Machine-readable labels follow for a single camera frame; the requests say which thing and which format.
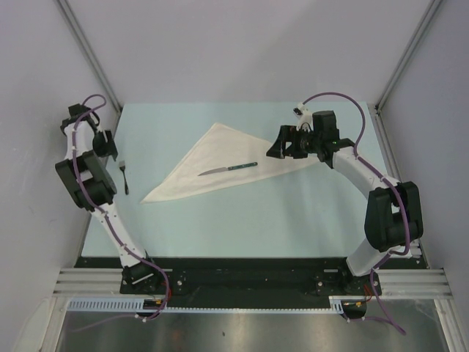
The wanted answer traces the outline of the silver fork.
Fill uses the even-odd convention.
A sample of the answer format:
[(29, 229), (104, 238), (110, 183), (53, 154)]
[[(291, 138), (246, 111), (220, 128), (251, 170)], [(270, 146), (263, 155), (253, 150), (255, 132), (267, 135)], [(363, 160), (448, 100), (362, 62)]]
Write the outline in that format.
[(124, 161), (120, 161), (120, 162), (119, 162), (119, 170), (120, 170), (120, 172), (122, 173), (122, 176), (123, 176), (125, 194), (126, 194), (126, 195), (129, 195), (129, 194), (130, 194), (130, 190), (129, 190), (128, 180), (127, 180), (126, 173), (125, 173), (125, 171), (126, 171), (126, 165), (125, 165), (125, 162), (124, 162)]

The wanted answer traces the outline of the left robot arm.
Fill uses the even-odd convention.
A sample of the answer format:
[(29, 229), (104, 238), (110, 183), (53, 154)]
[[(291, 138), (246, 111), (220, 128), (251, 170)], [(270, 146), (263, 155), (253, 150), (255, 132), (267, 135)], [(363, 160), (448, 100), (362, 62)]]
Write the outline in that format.
[(78, 208), (97, 219), (117, 248), (122, 266), (121, 294), (163, 295), (164, 275), (147, 251), (131, 237), (116, 203), (117, 187), (102, 158), (118, 156), (112, 132), (102, 129), (94, 109), (84, 104), (68, 108), (61, 131), (67, 138), (67, 153), (55, 170)]

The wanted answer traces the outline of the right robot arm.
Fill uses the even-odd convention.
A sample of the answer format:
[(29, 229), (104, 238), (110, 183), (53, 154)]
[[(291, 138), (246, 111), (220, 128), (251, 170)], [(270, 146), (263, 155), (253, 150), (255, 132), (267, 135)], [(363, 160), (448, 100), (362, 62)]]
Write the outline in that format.
[(424, 231), (418, 186), (389, 177), (359, 155), (357, 144), (341, 138), (333, 111), (303, 114), (297, 125), (282, 125), (266, 152), (271, 158), (315, 155), (347, 178), (365, 197), (365, 238), (339, 267), (336, 285), (357, 293), (370, 273), (392, 257), (406, 258)]

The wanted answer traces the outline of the white cloth napkin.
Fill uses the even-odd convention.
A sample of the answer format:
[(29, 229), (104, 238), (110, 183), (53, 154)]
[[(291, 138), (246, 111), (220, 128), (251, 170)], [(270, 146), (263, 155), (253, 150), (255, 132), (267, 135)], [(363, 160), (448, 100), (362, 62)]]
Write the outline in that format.
[[(165, 202), (240, 186), (294, 172), (319, 162), (315, 156), (276, 159), (266, 156), (272, 143), (215, 123), (185, 154), (166, 178), (141, 201)], [(257, 162), (258, 166), (198, 177), (210, 169)]]

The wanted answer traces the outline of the knife with green handle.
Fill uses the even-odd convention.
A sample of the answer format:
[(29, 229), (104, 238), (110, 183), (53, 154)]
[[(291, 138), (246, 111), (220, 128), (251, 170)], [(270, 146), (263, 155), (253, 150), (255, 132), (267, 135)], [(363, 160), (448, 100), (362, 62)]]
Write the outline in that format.
[(224, 166), (224, 167), (220, 167), (216, 169), (207, 170), (205, 172), (198, 174), (197, 176), (201, 177), (201, 176), (211, 175), (211, 174), (220, 173), (220, 172), (231, 172), (231, 171), (236, 171), (239, 169), (247, 169), (247, 168), (251, 168), (255, 166), (258, 166), (257, 162), (252, 162), (248, 164), (240, 164), (240, 165), (235, 165), (235, 166)]

